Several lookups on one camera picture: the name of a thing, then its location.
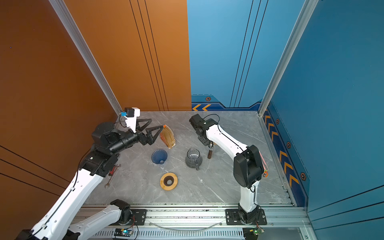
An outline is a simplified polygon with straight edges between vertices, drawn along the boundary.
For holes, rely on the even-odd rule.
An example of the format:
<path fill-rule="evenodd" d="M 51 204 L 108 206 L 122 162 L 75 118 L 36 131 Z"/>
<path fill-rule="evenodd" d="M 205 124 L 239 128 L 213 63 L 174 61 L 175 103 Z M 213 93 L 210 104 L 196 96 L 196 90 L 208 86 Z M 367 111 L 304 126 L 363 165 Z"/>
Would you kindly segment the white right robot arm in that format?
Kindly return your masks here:
<path fill-rule="evenodd" d="M 257 197 L 258 187 L 266 172 L 259 149 L 236 140 L 213 119 L 196 114 L 190 118 L 189 123 L 203 145 L 216 144 L 233 159 L 233 176 L 241 186 L 238 206 L 240 220 L 246 225 L 257 222 L 262 216 Z"/>

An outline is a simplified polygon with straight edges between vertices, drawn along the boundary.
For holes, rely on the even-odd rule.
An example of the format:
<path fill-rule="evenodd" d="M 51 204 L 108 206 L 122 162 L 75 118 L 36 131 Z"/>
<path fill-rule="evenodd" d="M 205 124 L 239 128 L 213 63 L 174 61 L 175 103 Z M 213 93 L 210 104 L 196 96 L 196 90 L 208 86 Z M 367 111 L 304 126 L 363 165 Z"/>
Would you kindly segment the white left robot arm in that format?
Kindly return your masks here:
<path fill-rule="evenodd" d="M 120 131 L 112 122 L 99 124 L 92 138 L 90 152 L 80 160 L 76 174 L 63 194 L 47 214 L 30 230 L 22 230 L 18 240 L 87 240 L 103 228 L 117 223 L 133 221 L 130 204 L 122 200 L 112 201 L 105 209 L 82 223 L 72 221 L 93 190 L 108 176 L 119 160 L 121 151 L 136 143 L 152 145 L 163 130 L 163 126 L 149 127 L 134 121 L 133 127 Z"/>

